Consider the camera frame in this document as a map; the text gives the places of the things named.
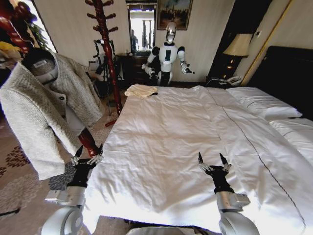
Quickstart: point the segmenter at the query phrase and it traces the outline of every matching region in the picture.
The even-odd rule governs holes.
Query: headboard
[[[268,48],[248,83],[288,103],[313,120],[313,50],[293,47]]]

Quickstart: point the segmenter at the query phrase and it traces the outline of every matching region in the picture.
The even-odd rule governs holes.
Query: white pillow
[[[274,120],[270,124],[313,165],[313,121],[295,118]]]
[[[242,105],[266,120],[299,118],[302,113],[294,107],[254,87],[226,89]]]

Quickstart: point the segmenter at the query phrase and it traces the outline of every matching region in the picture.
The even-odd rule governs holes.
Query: folded cloth
[[[126,91],[125,91],[125,95],[126,96],[138,96],[141,99],[144,99],[150,95],[152,95],[153,93],[157,92],[157,88],[156,87],[150,87],[150,86],[146,86],[146,85],[139,85],[139,84],[135,84],[130,86]]]

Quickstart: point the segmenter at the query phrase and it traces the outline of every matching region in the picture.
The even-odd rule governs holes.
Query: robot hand
[[[188,64],[186,61],[182,62],[182,63],[180,64],[181,72],[184,73],[184,74],[186,74],[186,73],[195,74],[195,72],[193,72],[193,71],[191,71],[191,70],[189,69],[189,65],[190,65],[190,64]]]
[[[154,68],[151,68],[148,65],[142,65],[141,68],[150,76],[150,79],[157,77]]]

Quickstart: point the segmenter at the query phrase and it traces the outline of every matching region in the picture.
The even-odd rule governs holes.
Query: cabinet
[[[152,85],[149,75],[141,69],[147,63],[148,56],[117,55],[122,64],[123,78],[126,88],[134,84]]]

